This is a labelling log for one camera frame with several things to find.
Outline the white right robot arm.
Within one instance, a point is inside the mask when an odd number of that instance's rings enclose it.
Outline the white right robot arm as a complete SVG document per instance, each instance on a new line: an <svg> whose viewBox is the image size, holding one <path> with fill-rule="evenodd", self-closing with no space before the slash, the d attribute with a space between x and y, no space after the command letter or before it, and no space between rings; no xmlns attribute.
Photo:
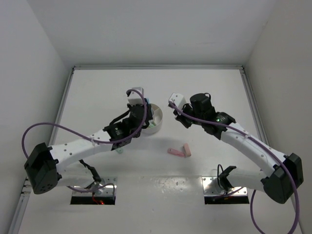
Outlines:
<svg viewBox="0 0 312 234"><path fill-rule="evenodd" d="M284 204L303 183L302 160L298 155L286 155L269 147L249 134L232 116L217 112L210 94L195 94L187 103L183 95L173 93L168 103L174 109L175 119L185 128L193 124L201 126L206 133L234 147L260 168L260 172L253 173L229 166L217 176L219 190L228 192L234 187L247 187Z"/></svg>

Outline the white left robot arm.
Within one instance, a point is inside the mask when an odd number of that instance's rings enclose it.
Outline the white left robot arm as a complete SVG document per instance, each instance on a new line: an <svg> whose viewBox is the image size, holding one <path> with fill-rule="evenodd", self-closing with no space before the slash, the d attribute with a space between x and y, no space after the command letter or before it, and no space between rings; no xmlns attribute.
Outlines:
<svg viewBox="0 0 312 234"><path fill-rule="evenodd" d="M80 193L102 189L102 178L84 159L130 144L152 119L150 104L128 105L128 111L91 136L81 135L77 140L59 145L36 145L24 165L33 192L40 195L56 186Z"/></svg>

